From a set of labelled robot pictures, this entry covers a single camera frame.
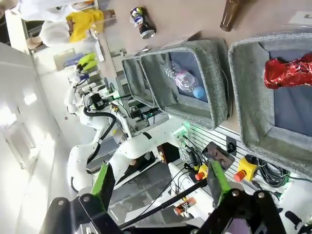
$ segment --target person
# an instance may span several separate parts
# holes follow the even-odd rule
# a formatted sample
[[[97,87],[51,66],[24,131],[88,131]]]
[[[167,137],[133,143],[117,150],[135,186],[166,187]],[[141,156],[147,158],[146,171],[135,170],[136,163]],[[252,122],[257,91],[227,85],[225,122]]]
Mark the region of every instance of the person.
[[[86,4],[81,0],[0,0],[0,18],[6,10],[11,10],[27,21],[66,21],[70,13],[80,10],[75,7],[77,3]]]
[[[100,11],[88,9],[71,13],[66,17],[67,22],[45,21],[39,36],[29,38],[27,40],[27,46],[30,50],[34,50],[42,43],[48,47],[75,43],[91,37],[91,34],[87,34],[86,32],[88,32],[94,23],[114,17],[114,10]],[[100,32],[104,30],[103,23],[98,24],[97,30]]]

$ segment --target yellow shirt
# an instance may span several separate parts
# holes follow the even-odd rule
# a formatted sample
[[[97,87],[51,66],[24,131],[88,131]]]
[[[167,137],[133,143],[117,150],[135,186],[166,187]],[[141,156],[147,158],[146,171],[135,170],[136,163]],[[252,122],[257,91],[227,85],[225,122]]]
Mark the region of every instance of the yellow shirt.
[[[73,12],[66,17],[67,21],[73,21],[74,29],[70,36],[70,42],[77,42],[87,37],[86,31],[91,29],[95,22],[103,21],[104,14],[100,10],[87,9],[80,12]],[[96,25],[98,32],[103,32],[103,23]]]

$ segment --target white shirt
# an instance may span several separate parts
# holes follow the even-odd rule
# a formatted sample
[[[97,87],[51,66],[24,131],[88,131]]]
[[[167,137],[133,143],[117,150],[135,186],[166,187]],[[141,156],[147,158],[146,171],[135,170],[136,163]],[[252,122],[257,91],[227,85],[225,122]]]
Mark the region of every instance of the white shirt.
[[[45,21],[39,34],[43,44],[48,47],[69,43],[69,26],[66,22]]]
[[[19,0],[16,7],[11,9],[23,20],[34,21],[66,21],[66,17],[76,10],[71,6],[83,0]]]

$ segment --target blue bottle cap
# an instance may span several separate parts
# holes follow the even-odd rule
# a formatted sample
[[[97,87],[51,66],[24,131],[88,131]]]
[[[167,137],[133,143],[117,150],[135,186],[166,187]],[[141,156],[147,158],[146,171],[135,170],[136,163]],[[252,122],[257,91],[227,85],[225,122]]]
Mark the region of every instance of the blue bottle cap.
[[[195,98],[197,98],[197,99],[199,99],[199,98],[201,98],[202,96],[204,96],[204,94],[205,94],[205,90],[204,90],[202,87],[200,87],[200,86],[196,87],[196,88],[193,90],[193,95],[194,95]]]

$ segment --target red foil package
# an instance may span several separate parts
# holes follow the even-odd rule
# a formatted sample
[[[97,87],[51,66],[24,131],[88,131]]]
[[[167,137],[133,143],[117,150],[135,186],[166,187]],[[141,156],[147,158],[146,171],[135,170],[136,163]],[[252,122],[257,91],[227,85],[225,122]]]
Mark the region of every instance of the red foil package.
[[[277,58],[265,64],[264,83],[269,89],[312,85],[312,53],[285,63]]]

